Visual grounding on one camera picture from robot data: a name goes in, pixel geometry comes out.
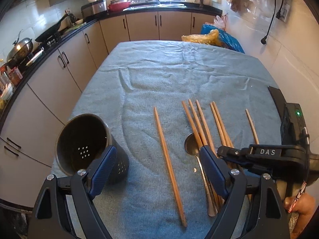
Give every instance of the wok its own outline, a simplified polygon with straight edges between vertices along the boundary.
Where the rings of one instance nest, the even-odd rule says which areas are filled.
[[[61,18],[61,20],[59,20],[56,24],[54,24],[53,26],[48,28],[45,32],[43,32],[40,36],[38,36],[35,39],[35,41],[39,42],[39,43],[44,42],[49,37],[51,37],[53,34],[55,34],[59,30],[59,28],[61,27],[61,22],[69,15],[70,15],[70,12],[67,12],[66,14],[64,14],[63,17]]]
[[[12,69],[18,66],[33,50],[32,39],[26,37],[19,42],[20,33],[18,39],[13,42],[14,48],[7,56],[7,66]]]

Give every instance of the metal screw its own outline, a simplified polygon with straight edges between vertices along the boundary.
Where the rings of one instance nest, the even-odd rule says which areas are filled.
[[[271,176],[268,174],[268,173],[264,173],[263,174],[263,177],[266,179],[266,180],[269,180],[271,178]]]
[[[80,170],[78,170],[78,174],[79,174],[80,176],[85,175],[86,172],[87,172],[87,171],[86,171],[85,169],[80,169]]]
[[[47,176],[47,180],[53,180],[53,178],[54,178],[54,175],[53,174],[49,174],[48,176]]]
[[[237,170],[237,169],[231,169],[230,172],[232,173],[232,175],[238,175],[239,174],[239,170]]]

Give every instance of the table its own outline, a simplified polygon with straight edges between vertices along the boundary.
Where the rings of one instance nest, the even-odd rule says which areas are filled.
[[[185,138],[192,131],[181,101],[200,101],[216,148],[221,141],[209,107],[212,101],[236,148],[254,143],[246,108],[260,143],[280,144],[280,118],[269,85],[278,87],[261,62],[239,52],[173,41],[120,43],[92,77],[70,117],[100,116],[129,155],[127,180],[105,186],[94,199],[111,236],[204,238],[214,218],[207,215],[196,158],[184,151]],[[183,201],[186,229],[178,215],[153,106],[160,116]],[[52,173],[65,176],[56,161]],[[70,198],[68,203],[77,235],[84,238]],[[246,200],[233,238],[240,235],[247,210]]]

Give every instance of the power cord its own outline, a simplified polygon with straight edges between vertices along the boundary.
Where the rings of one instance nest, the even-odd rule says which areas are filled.
[[[278,12],[277,12],[277,14],[276,14],[276,18],[277,18],[278,20],[280,20],[281,8],[282,8],[283,4],[284,4],[284,0],[281,1],[280,8],[279,8],[279,10],[278,10]]]
[[[276,13],[276,0],[275,0],[274,14],[272,15],[272,21],[274,20],[275,13]],[[266,39],[267,39],[267,37],[268,37],[269,31],[270,31],[270,27],[272,26],[272,21],[271,21],[270,24],[269,24],[269,28],[268,28],[268,31],[267,31],[266,36],[264,36],[264,37],[260,40],[261,44],[263,44],[263,45],[266,44]]]

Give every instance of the blue gripper pad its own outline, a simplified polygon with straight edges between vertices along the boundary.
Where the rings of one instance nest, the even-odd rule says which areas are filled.
[[[227,199],[229,192],[226,187],[226,181],[230,178],[230,169],[225,161],[218,159],[208,146],[203,146],[200,149],[199,158],[216,193],[222,196],[223,199]]]
[[[100,165],[97,167],[95,173],[92,176],[91,189],[89,196],[93,199],[95,196],[100,195],[108,177],[114,167],[117,160],[117,151],[114,146],[106,148],[108,152],[102,154],[104,158],[101,160]]]

